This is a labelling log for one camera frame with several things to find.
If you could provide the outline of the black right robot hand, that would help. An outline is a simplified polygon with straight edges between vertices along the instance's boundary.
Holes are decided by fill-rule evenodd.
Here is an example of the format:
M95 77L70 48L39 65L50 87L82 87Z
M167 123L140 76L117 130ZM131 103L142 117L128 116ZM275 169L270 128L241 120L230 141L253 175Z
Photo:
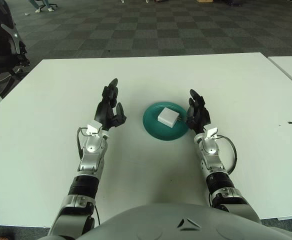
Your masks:
M196 134L201 134L205 126L211 123L210 114L205 107L204 98L193 89L190 89L189 93L191 97L188 100L189 108L185 123Z

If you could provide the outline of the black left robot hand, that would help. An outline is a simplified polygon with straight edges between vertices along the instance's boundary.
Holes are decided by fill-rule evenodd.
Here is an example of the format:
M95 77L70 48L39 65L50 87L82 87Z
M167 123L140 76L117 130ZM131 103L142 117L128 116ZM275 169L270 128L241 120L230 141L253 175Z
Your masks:
M118 127L126 122L122 104L117 103L118 79L114 78L102 92L102 100L98 104L94 120L102 124L102 129L108 131L112 127Z

